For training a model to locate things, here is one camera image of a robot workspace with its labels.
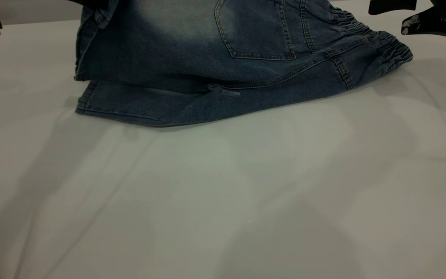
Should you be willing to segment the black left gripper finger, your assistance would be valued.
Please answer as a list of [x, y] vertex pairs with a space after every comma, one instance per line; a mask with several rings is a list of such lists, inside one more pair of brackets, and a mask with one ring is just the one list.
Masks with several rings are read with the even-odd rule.
[[89, 9], [107, 9], [109, 0], [69, 0]]

